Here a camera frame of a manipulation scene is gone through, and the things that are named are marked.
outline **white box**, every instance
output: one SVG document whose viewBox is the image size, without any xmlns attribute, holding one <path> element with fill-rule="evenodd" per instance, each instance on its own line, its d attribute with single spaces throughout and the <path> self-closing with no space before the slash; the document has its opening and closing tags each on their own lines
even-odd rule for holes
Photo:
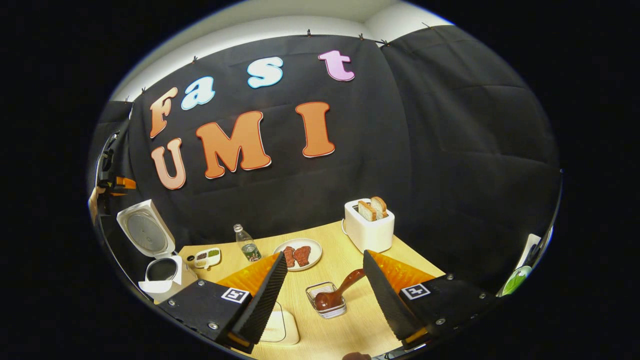
<svg viewBox="0 0 640 360">
<path fill-rule="evenodd" d="M 358 250 L 383 252 L 391 247 L 394 237 L 394 223 L 396 217 L 387 209 L 387 217 L 380 220 L 368 221 L 358 213 L 358 201 L 368 204 L 371 199 L 349 201 L 344 205 L 344 220 L 342 232 L 356 245 Z"/>
</svg>

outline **letter t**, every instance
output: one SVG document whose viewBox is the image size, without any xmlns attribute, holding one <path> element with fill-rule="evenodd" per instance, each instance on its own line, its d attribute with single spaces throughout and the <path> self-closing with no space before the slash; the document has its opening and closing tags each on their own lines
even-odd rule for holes
<svg viewBox="0 0 640 360">
<path fill-rule="evenodd" d="M 349 56 L 341 56 L 340 51 L 332 50 L 328 53 L 318 55 L 318 59 L 324 60 L 326 71 L 333 79 L 338 81 L 351 81 L 355 78 L 355 74 L 351 71 L 344 70 L 344 63 L 350 63 Z"/>
</svg>

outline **ceramic spoon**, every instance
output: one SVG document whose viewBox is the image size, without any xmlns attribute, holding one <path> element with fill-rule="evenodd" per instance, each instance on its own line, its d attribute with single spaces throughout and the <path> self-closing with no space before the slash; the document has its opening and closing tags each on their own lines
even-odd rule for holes
<svg viewBox="0 0 640 360">
<path fill-rule="evenodd" d="M 358 280 L 365 277 L 364 269 L 358 269 L 351 272 L 342 282 L 340 288 L 333 293 L 318 293 L 316 295 L 316 310 L 322 311 L 339 306 L 342 303 L 342 293 Z"/>
</svg>

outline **orange part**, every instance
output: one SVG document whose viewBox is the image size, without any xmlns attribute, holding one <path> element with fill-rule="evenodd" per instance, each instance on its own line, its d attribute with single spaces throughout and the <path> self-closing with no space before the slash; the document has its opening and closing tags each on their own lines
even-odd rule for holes
<svg viewBox="0 0 640 360">
<path fill-rule="evenodd" d="M 418 270 L 413 266 L 407 265 L 398 260 L 392 259 L 375 251 L 367 250 L 373 260 L 376 261 L 380 270 L 387 278 L 387 281 L 396 293 L 401 289 L 420 284 L 421 282 L 435 279 L 435 276 L 427 274 L 422 270 Z"/>
<path fill-rule="evenodd" d="M 240 344 L 240 345 L 242 345 L 244 347 L 248 347 L 250 345 L 247 341 L 242 340 L 239 336 L 236 336 L 233 332 L 229 332 L 227 334 L 227 337 L 230 340 L 235 341 L 236 343 L 238 343 L 238 344 Z"/>
<path fill-rule="evenodd" d="M 423 327 L 420 330 L 414 332 L 413 335 L 411 335 L 408 338 L 404 339 L 404 341 L 407 344 L 409 344 L 409 343 L 415 341 L 417 338 L 421 337 L 422 335 L 425 335 L 426 333 L 427 333 L 427 329 L 425 327 Z"/>
<path fill-rule="evenodd" d="M 262 258 L 246 268 L 234 272 L 218 281 L 218 284 L 228 288 L 246 290 L 249 291 L 252 296 L 255 296 L 279 255 L 280 253 L 278 252 Z"/>
<path fill-rule="evenodd" d="M 136 182 L 131 180 L 131 179 L 127 179 L 126 177 L 116 177 L 116 184 L 118 185 L 124 185 L 125 189 L 135 189 L 136 188 Z"/>
</svg>

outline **green object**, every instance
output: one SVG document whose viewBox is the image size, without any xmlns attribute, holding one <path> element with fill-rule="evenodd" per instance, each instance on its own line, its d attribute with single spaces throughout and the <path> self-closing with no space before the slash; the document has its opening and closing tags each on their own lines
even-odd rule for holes
<svg viewBox="0 0 640 360">
<path fill-rule="evenodd" d="M 254 243 L 246 244 L 242 247 L 242 252 L 248 261 L 258 261 L 262 258 L 258 247 Z"/>
<path fill-rule="evenodd" d="M 530 266 L 523 266 L 522 268 L 516 269 L 516 271 L 511 274 L 507 284 L 504 286 L 502 295 L 510 295 L 516 291 L 516 289 L 518 289 L 518 287 L 520 287 L 520 285 L 525 281 L 527 276 L 529 276 L 531 270 Z"/>
</svg>

